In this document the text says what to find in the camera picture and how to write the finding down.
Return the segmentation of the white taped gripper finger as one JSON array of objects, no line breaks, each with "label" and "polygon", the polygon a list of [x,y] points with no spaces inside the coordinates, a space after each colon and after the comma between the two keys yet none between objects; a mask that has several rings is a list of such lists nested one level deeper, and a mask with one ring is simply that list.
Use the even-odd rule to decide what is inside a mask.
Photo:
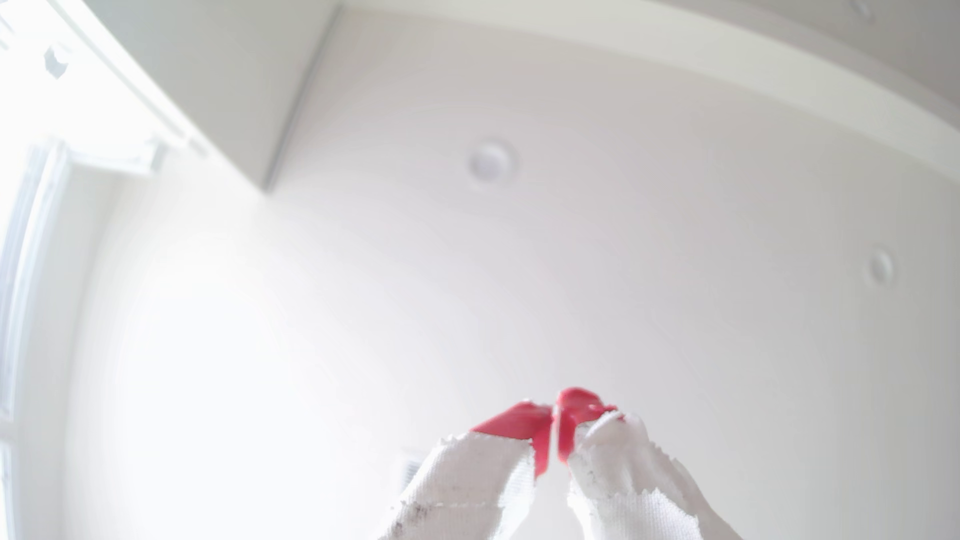
[{"label": "white taped gripper finger", "polygon": [[570,387],[556,400],[558,459],[585,539],[740,539],[642,419]]},{"label": "white taped gripper finger", "polygon": [[522,400],[442,438],[391,506],[378,539],[510,539],[549,463],[553,408]]}]

